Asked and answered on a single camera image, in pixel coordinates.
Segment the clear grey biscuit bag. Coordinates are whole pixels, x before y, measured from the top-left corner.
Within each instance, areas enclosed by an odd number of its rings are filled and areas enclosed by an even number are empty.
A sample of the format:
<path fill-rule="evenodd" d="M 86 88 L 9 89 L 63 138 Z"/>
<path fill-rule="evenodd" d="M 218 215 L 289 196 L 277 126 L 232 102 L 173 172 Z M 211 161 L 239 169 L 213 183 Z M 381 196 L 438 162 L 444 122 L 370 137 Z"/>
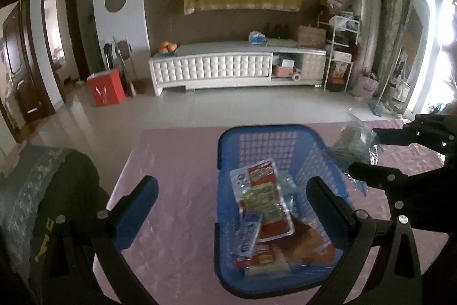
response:
<path fill-rule="evenodd" d="M 347 113 L 347 118 L 335 144 L 326 147 L 323 152 L 366 197 L 369 191 L 366 182 L 350 176 L 348 169 L 353 163 L 376 165 L 380 142 L 375 131 L 351 111 Z"/>

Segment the white ring cookies bag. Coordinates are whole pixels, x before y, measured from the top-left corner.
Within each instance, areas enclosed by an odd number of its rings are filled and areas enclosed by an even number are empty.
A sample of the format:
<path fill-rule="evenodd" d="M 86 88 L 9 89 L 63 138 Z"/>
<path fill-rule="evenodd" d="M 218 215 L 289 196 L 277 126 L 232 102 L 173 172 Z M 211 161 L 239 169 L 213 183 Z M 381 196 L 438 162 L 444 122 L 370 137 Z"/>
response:
<path fill-rule="evenodd" d="M 286 237 L 282 251 L 291 262 L 300 262 L 305 266 L 323 264 L 331 266 L 335 261 L 336 248 L 332 243 L 325 243 L 322 235 L 314 229 L 313 239 L 310 242 L 294 244 L 291 235 Z"/>

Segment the dark maroon snack packet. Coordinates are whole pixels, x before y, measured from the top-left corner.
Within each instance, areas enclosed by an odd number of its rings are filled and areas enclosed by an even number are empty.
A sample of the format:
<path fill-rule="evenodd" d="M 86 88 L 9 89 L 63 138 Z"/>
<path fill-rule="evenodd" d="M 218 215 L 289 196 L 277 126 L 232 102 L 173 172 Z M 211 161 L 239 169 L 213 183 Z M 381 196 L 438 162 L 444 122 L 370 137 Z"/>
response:
<path fill-rule="evenodd" d="M 295 216 L 291 216 L 292 222 L 294 224 L 294 234 L 291 235 L 291 241 L 294 244 L 310 242 L 313 239 L 314 230 L 306 222 L 301 221 Z"/>

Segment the clear blue candy bag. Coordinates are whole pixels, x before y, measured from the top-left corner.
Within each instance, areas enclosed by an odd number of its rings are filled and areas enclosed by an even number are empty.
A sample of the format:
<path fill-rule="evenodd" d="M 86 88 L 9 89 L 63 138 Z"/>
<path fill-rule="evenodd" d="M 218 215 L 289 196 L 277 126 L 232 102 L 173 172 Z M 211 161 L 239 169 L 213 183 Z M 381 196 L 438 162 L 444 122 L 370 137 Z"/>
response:
<path fill-rule="evenodd" d="M 297 194 L 297 185 L 295 184 L 294 179 L 292 176 L 283 171 L 280 170 L 277 174 L 277 180 L 278 184 L 281 188 L 282 194 L 284 201 L 286 203 L 286 206 L 288 210 L 291 213 L 297 213 L 297 208 L 296 208 L 296 194 Z"/>

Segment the green edged cracker pack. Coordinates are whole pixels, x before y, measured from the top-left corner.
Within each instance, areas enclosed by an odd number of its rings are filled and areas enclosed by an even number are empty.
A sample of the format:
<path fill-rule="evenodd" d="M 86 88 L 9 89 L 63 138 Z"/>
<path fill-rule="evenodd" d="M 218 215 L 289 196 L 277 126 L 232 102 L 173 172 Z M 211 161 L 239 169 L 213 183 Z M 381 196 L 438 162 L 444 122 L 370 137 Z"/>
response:
<path fill-rule="evenodd" d="M 257 276 L 278 278 L 288 276 L 290 274 L 290 267 L 284 256 L 277 256 L 273 263 L 248 267 L 244 273 L 248 278 Z"/>

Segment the red orange snack packet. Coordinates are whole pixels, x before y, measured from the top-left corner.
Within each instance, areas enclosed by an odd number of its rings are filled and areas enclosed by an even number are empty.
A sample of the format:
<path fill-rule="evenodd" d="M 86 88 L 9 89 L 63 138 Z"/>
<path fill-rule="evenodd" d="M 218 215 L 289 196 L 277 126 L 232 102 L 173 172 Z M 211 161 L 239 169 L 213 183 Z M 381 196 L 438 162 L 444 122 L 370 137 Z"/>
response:
<path fill-rule="evenodd" d="M 254 248 L 251 258 L 238 257 L 235 259 L 235 267 L 238 269 L 246 269 L 255 266 L 273 265 L 284 259 L 282 252 L 275 245 L 270 243 L 262 243 Z"/>

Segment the red white large snack pack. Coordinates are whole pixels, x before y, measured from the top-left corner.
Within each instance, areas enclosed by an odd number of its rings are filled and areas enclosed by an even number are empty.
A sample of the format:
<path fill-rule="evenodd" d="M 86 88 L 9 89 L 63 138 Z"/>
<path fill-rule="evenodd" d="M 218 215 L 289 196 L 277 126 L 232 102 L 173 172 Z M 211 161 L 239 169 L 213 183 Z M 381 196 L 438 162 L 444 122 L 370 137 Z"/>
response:
<path fill-rule="evenodd" d="M 294 224 L 272 159 L 231 170 L 229 177 L 242 216 L 248 211 L 257 211 L 263 216 L 258 242 L 271 242 L 294 234 Z"/>

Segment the small blue wafer packet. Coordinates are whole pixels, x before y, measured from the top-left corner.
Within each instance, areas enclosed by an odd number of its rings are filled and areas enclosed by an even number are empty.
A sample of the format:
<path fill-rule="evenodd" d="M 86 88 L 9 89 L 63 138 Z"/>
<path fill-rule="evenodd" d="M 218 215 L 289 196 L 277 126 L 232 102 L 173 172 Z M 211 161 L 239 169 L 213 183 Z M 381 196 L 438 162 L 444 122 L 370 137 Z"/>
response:
<path fill-rule="evenodd" d="M 262 228 L 263 216 L 257 211 L 245 213 L 238 231 L 235 254 L 241 258 L 252 258 Z"/>

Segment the white pink shopping bag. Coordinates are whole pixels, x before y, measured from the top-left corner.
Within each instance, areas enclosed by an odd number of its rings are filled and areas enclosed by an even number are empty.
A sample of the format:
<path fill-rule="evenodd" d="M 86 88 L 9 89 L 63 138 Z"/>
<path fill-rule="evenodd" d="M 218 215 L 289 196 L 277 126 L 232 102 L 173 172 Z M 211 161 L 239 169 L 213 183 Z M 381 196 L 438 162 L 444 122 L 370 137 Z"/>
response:
<path fill-rule="evenodd" d="M 368 75 L 360 74 L 355 85 L 351 89 L 351 94 L 355 97 L 371 99 L 378 86 L 379 82 L 374 73 Z"/>

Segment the dark covered sofa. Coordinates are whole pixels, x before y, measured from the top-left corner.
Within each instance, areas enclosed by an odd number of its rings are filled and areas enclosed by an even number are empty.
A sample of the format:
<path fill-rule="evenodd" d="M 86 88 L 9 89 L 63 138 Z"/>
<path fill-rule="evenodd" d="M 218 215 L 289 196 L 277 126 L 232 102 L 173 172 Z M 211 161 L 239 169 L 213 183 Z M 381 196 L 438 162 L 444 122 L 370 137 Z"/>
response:
<path fill-rule="evenodd" d="M 26 144 L 1 164 L 1 303 L 110 304 L 92 272 L 107 195 L 75 149 Z"/>

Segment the blue plastic basket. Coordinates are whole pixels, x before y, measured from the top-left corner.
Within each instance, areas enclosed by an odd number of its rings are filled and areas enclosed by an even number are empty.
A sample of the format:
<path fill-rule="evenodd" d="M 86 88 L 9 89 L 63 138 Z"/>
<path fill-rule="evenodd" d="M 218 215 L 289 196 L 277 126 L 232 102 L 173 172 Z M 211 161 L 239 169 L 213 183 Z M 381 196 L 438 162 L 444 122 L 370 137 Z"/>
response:
<path fill-rule="evenodd" d="M 231 294 L 263 299 L 321 285 L 342 256 L 306 195 L 320 177 L 348 200 L 337 166 L 304 125 L 242 126 L 218 143 L 215 273 Z"/>

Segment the white metal shelf rack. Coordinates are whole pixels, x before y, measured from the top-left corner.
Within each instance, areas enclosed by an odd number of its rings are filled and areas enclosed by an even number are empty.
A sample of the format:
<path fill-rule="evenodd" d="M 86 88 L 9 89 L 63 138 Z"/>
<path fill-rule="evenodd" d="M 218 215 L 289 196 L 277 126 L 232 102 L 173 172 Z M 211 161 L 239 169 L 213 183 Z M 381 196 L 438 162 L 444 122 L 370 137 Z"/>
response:
<path fill-rule="evenodd" d="M 330 15 L 321 12 L 318 27 L 325 31 L 327 50 L 323 88 L 326 91 L 347 91 L 358 54 L 360 21 L 352 12 Z"/>

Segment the white roll in cabinet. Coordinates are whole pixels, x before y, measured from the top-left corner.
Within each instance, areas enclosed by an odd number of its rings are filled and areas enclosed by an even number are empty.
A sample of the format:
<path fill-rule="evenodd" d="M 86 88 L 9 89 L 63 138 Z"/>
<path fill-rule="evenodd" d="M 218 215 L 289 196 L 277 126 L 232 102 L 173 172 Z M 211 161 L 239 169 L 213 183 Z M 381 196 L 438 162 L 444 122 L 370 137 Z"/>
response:
<path fill-rule="evenodd" d="M 292 76 L 293 81 L 300 81 L 301 80 L 301 75 L 300 73 L 294 73 Z"/>

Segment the brown cardboard box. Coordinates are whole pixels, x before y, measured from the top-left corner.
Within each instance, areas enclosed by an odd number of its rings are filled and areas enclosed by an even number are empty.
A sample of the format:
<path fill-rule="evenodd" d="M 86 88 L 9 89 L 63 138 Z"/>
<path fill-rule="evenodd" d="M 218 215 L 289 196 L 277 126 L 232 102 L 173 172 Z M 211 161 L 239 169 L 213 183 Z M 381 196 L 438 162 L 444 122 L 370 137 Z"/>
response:
<path fill-rule="evenodd" d="M 304 47 L 324 49 L 326 45 L 326 31 L 306 25 L 297 27 L 297 42 Z"/>

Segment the white tufted tv cabinet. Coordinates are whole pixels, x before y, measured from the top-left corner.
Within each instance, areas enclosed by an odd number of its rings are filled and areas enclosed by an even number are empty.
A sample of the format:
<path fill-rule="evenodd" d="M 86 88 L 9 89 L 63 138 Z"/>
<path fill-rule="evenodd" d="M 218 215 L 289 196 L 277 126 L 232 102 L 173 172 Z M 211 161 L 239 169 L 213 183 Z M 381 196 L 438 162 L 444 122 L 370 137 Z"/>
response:
<path fill-rule="evenodd" d="M 262 46 L 248 42 L 196 43 L 179 46 L 170 56 L 156 54 L 149 69 L 156 96 L 166 88 L 186 90 L 313 86 L 324 80 L 326 51 L 297 46 Z M 293 81 L 294 73 L 301 80 Z"/>

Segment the silver standing air conditioner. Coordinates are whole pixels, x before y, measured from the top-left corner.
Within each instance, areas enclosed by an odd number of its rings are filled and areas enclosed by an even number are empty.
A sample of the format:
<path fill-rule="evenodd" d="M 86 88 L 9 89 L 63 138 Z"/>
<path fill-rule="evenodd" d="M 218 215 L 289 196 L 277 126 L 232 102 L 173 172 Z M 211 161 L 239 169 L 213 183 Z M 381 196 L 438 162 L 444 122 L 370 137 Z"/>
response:
<path fill-rule="evenodd" d="M 358 57 L 353 63 L 349 86 L 360 74 L 370 73 L 374 64 L 380 30 L 381 0 L 352 0 L 354 16 L 359 21 Z"/>

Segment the dark wooden door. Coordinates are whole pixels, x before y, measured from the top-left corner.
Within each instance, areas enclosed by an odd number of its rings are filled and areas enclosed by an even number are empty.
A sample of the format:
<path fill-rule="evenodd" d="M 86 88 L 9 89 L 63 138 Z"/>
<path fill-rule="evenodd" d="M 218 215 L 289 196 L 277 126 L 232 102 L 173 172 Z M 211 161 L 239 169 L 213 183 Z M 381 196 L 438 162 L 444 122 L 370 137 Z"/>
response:
<path fill-rule="evenodd" d="M 16 2 L 2 23 L 5 62 L 9 69 L 12 91 L 27 124 L 43 117 L 45 112 L 25 51 L 20 3 Z"/>

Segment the blue tissue box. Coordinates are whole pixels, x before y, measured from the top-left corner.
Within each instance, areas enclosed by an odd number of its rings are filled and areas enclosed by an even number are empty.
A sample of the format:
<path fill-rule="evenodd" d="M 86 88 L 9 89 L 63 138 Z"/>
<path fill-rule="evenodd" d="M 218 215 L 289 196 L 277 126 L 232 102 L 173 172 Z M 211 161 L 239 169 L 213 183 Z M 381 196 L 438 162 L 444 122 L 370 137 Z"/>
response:
<path fill-rule="evenodd" d="M 251 31 L 249 33 L 249 43 L 251 45 L 266 45 L 267 37 L 259 31 Z"/>

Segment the oranges on plate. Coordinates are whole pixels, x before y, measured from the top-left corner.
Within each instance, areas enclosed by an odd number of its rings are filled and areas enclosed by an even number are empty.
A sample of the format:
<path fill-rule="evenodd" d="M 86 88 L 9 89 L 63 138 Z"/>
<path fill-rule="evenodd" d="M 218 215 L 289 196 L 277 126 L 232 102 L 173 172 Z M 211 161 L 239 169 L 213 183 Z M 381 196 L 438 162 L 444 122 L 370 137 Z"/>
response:
<path fill-rule="evenodd" d="M 163 55 L 174 54 L 178 48 L 176 43 L 171 43 L 168 41 L 163 42 L 158 49 L 158 52 Z"/>

